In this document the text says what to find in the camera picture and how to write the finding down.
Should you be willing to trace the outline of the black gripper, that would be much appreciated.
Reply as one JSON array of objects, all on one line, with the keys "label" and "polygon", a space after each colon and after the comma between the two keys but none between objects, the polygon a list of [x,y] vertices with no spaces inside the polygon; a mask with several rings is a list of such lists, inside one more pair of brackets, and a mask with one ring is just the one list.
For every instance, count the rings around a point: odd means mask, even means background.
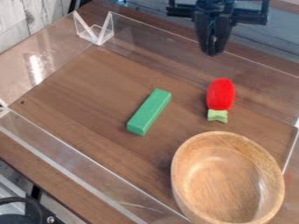
[{"label": "black gripper", "polygon": [[[240,8],[238,2],[260,2],[260,8]],[[268,23],[270,2],[272,0],[197,0],[196,3],[178,3],[177,0],[169,0],[166,10],[170,17],[196,21],[201,49],[213,56],[225,51],[233,30],[232,22],[253,25]]]}]

